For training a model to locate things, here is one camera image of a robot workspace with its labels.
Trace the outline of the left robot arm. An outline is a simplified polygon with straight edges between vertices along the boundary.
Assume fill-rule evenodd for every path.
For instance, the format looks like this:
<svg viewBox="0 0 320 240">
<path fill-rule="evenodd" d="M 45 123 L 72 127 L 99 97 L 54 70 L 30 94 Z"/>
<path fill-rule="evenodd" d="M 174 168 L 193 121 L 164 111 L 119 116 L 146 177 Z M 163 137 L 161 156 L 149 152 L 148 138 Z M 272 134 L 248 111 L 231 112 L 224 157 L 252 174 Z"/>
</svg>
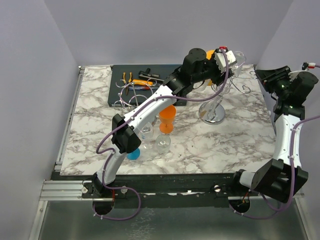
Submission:
<svg viewBox="0 0 320 240">
<path fill-rule="evenodd" d="M 181 66 L 169 74 L 162 85 L 142 104 L 129 113 L 116 114 L 111 121 L 112 130 L 98 144 L 97 154 L 103 154 L 100 148 L 110 138 L 110 155 L 92 177 L 93 191 L 101 198 L 111 191 L 111 183 L 123 160 L 139 148 L 139 132 L 156 115 L 178 100 L 187 101 L 186 97 L 194 89 L 194 84 L 211 80 L 213 84 L 225 87 L 232 76 L 231 66 L 237 62 L 232 50 L 222 46 L 214 50 L 210 58 L 203 49 L 193 48 L 185 56 Z"/>
</svg>

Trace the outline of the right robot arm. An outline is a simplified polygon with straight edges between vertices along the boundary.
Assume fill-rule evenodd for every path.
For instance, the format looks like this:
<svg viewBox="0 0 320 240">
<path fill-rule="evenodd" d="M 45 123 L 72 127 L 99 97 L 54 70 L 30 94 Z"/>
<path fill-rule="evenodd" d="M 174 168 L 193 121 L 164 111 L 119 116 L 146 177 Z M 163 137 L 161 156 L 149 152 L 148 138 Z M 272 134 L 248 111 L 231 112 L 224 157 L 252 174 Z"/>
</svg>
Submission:
<svg viewBox="0 0 320 240">
<path fill-rule="evenodd" d="M 307 122 L 303 104 L 319 80 L 307 70 L 291 71 L 288 66 L 257 69 L 255 73 L 264 90 L 276 95 L 273 107 L 274 153 L 271 160 L 255 172 L 237 171 L 230 183 L 230 191 L 241 196 L 252 190 L 288 203 L 309 178 L 300 161 L 300 133 Z"/>
</svg>

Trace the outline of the tall chrome glass rack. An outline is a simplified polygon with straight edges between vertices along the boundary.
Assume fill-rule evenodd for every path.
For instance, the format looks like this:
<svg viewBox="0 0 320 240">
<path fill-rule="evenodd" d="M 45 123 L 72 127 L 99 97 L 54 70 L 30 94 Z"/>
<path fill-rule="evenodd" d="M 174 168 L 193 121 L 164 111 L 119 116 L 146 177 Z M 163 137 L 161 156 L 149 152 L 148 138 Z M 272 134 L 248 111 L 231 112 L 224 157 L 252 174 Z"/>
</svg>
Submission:
<svg viewBox="0 0 320 240">
<path fill-rule="evenodd" d="M 238 77 L 235 77 L 235 74 L 233 72 L 234 66 L 231 66 L 230 69 L 233 75 L 228 78 L 223 90 L 219 93 L 219 95 L 217 95 L 212 100 L 206 101 L 206 102 L 216 101 L 218 103 L 217 108 L 215 109 L 216 116 L 214 120 L 212 121 L 201 120 L 199 115 L 200 111 L 198 110 L 198 116 L 201 121 L 201 124 L 206 127 L 218 126 L 226 120 L 227 110 L 224 107 L 226 103 L 225 101 L 226 97 L 229 97 L 231 94 L 249 95 L 249 94 L 252 94 L 257 88 L 257 83 L 256 83 L 257 78 L 255 76 L 251 76 L 251 77 L 249 76 L 252 73 L 253 67 L 250 65 L 247 65 L 247 61 L 243 65 L 241 73 Z"/>
</svg>

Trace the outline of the yellow plastic goblet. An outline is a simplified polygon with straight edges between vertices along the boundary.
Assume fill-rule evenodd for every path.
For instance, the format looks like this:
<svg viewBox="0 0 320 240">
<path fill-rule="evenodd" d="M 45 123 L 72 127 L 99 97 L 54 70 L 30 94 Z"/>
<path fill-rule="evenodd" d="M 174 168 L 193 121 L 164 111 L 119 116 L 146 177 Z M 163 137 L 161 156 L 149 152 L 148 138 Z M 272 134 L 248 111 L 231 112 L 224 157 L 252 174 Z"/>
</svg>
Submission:
<svg viewBox="0 0 320 240">
<path fill-rule="evenodd" d="M 206 58 L 207 58 L 208 60 L 210 60 L 214 52 L 215 52 L 214 49 L 208 50 L 208 51 L 206 52 Z M 212 81 L 210 80 L 210 81 L 208 82 L 208 86 L 211 86 L 211 85 L 212 85 Z"/>
</svg>

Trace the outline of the ribbed clear wine glass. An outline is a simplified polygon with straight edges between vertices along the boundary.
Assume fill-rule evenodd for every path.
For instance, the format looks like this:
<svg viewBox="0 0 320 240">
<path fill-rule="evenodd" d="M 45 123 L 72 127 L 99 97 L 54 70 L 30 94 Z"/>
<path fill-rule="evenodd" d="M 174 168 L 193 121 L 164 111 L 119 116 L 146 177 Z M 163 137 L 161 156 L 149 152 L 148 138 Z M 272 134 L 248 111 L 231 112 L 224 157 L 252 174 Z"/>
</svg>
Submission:
<svg viewBox="0 0 320 240">
<path fill-rule="evenodd" d="M 239 77 L 242 71 L 243 65 L 246 63 L 247 58 L 245 54 L 241 51 L 235 51 L 234 55 L 236 58 L 236 64 L 233 66 L 233 72 L 235 77 Z"/>
</svg>

